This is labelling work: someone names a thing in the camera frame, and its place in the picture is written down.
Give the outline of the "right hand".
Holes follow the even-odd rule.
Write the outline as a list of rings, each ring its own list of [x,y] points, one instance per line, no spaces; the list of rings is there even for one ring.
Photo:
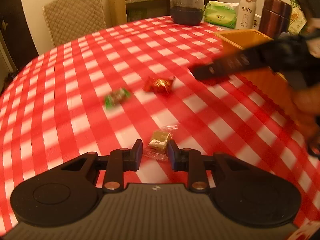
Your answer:
[[[309,155],[319,159],[319,83],[294,93],[297,126],[305,138]]]

